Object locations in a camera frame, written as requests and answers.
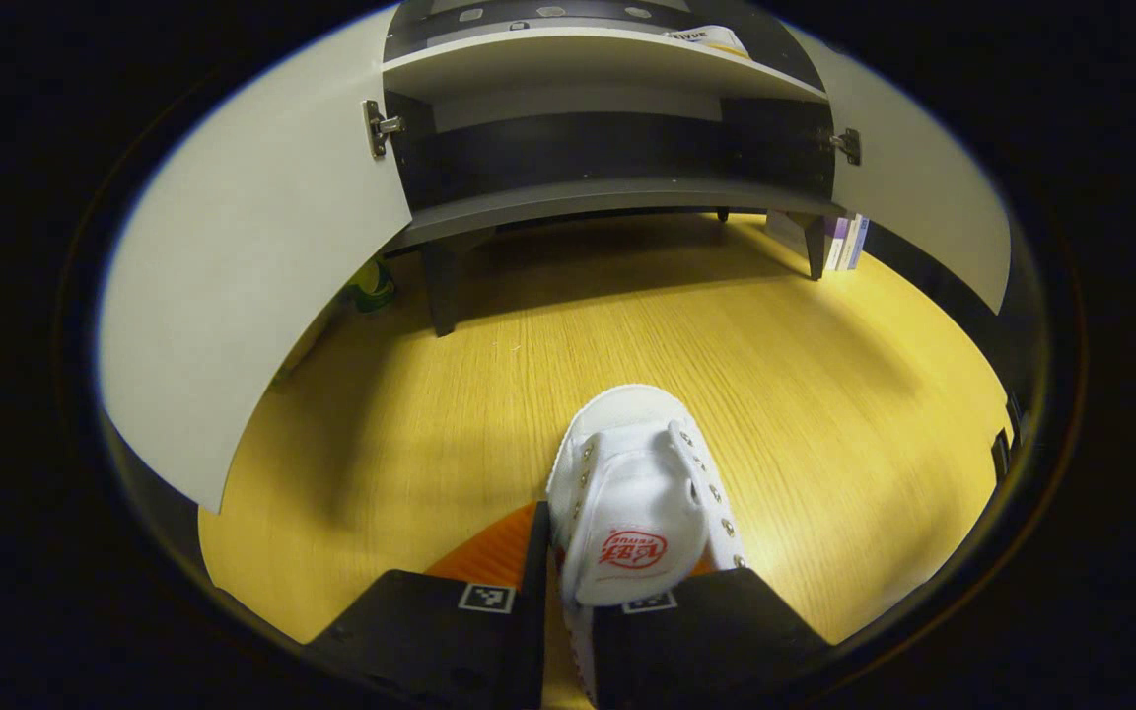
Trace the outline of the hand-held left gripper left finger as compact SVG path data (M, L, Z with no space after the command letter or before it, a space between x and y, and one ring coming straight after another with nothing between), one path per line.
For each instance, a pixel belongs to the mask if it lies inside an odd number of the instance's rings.
M492 523L424 574L391 569L303 648L389 709L537 709L544 502Z

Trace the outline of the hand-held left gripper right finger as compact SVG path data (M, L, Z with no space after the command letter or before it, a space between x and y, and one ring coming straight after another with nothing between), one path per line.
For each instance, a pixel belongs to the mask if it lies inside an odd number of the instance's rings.
M595 611L595 705L779 709L830 653L753 570L694 576Z

